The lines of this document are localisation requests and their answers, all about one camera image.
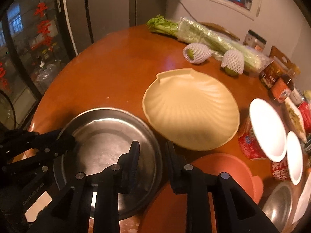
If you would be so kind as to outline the orange plastic plate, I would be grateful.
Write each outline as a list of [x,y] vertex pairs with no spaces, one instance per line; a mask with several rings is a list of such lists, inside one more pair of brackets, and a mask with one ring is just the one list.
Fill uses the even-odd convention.
[[[263,181],[259,176],[254,176],[239,158],[214,153],[195,160],[192,165],[212,175],[229,173],[255,203],[260,202],[264,190]],[[138,232],[185,232],[186,210],[187,195],[174,194],[170,184],[166,183],[144,213]]]

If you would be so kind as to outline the large steel plate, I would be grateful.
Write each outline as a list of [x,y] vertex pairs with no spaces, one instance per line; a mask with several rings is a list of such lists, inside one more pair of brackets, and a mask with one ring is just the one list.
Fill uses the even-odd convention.
[[117,108],[95,108],[72,119],[59,138],[66,134],[72,135],[76,144],[54,161],[54,178],[59,189],[78,172],[97,174],[115,164],[136,140],[140,144],[136,186],[130,194],[118,195],[119,218],[134,216],[148,205],[161,182],[163,163],[159,143],[141,119]]

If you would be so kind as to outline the cream shell-shaped plate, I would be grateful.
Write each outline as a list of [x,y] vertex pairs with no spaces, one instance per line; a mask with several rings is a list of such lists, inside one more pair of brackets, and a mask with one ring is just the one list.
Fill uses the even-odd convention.
[[158,73],[145,91],[142,108],[158,133],[194,151],[221,147],[240,125],[239,108],[230,90],[192,68]]

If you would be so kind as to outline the small steel bowl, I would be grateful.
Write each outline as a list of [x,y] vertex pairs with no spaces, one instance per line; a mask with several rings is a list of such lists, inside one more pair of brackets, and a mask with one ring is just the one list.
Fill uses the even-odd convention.
[[293,208],[293,191],[291,183],[278,184],[263,206],[263,212],[279,232],[283,232],[289,223]]

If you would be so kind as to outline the clear plastic bottle on floor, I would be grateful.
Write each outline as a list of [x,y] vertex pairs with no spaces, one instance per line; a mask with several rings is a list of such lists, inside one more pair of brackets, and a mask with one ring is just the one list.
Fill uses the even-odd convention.
[[41,62],[38,71],[35,73],[34,84],[42,95],[47,91],[58,73],[59,69],[55,64]]

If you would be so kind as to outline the white dish with vegetables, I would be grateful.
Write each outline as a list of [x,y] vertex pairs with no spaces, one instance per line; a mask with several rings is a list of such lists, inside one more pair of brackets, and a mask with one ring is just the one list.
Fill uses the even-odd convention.
[[287,116],[289,118],[293,131],[304,143],[306,143],[307,137],[304,129],[304,121],[299,109],[292,102],[290,97],[287,97],[284,103],[287,111]]

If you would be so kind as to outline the red tissue pack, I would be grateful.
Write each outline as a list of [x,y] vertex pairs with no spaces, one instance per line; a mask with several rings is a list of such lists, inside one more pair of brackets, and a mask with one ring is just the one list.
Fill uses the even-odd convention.
[[309,109],[308,103],[303,101],[298,106],[298,109],[303,118],[305,133],[306,135],[309,135],[311,132],[311,116],[310,116],[310,109]]

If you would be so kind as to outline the dark sauce bottle orange label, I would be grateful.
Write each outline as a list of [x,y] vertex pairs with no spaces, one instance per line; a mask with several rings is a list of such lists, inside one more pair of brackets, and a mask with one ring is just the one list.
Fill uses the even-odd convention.
[[268,96],[274,105],[279,106],[285,101],[293,90],[294,83],[292,78],[287,74],[283,74],[268,91]]

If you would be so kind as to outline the brown sauce jar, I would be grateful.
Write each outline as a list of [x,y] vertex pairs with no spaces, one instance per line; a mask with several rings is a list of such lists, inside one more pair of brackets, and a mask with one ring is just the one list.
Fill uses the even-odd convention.
[[280,65],[273,61],[259,74],[259,79],[267,89],[271,89],[282,73]]

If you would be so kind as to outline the grey refrigerator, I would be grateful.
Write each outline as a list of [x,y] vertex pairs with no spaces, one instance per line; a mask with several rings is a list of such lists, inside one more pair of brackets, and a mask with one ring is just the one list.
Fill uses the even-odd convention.
[[69,59],[107,34],[144,25],[166,13],[167,0],[55,0],[56,18]]

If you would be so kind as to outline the foam-netted fruit right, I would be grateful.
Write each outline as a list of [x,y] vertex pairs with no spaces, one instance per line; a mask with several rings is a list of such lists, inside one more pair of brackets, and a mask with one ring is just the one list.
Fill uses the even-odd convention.
[[230,76],[241,75],[244,71],[244,56],[238,50],[228,50],[224,53],[221,68]]

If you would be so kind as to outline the foam-netted fruit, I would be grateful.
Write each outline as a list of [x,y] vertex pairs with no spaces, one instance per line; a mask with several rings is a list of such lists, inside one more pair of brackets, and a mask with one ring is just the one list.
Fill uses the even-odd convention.
[[183,49],[184,58],[191,64],[201,64],[212,55],[211,49],[200,43],[192,43]]
[[244,56],[238,50],[228,50],[224,53],[221,68],[230,76],[241,75],[244,71]]

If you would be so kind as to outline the foam-netted fruit left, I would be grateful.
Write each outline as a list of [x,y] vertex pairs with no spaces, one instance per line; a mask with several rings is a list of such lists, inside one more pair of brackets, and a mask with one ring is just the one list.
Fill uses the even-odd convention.
[[184,58],[191,64],[201,64],[212,55],[211,49],[200,43],[192,43],[183,49]]

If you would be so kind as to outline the wooden chair cutout back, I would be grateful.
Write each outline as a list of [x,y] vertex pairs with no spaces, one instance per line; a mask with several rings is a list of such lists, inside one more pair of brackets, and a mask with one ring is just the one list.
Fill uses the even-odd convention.
[[272,46],[269,57],[279,62],[279,64],[282,64],[288,70],[294,67],[294,63],[292,63],[290,59],[275,46]]

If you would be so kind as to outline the glass jar black lid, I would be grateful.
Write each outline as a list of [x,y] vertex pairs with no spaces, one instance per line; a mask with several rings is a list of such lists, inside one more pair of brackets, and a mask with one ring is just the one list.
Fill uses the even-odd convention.
[[267,41],[252,30],[248,30],[243,45],[249,46],[259,52],[263,52]]

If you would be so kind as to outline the celery bunch in plastic bag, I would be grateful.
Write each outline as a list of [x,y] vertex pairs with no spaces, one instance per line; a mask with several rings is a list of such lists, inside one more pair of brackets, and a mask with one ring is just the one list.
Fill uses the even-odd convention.
[[238,50],[245,60],[244,71],[248,73],[259,74],[273,61],[265,54],[220,36],[215,31],[185,17],[174,22],[158,15],[147,21],[147,27],[151,32],[173,36],[180,42],[205,44],[211,49],[213,57],[219,61],[226,51]]

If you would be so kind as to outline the wooden chair arched back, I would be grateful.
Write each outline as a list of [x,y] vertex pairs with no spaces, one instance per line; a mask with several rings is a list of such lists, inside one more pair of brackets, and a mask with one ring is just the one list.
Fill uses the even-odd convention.
[[240,41],[240,38],[233,34],[233,32],[229,31],[228,29],[218,25],[218,24],[214,24],[214,23],[205,23],[205,22],[200,22],[201,25],[215,31],[221,34],[226,35],[227,37],[231,38],[234,41]]

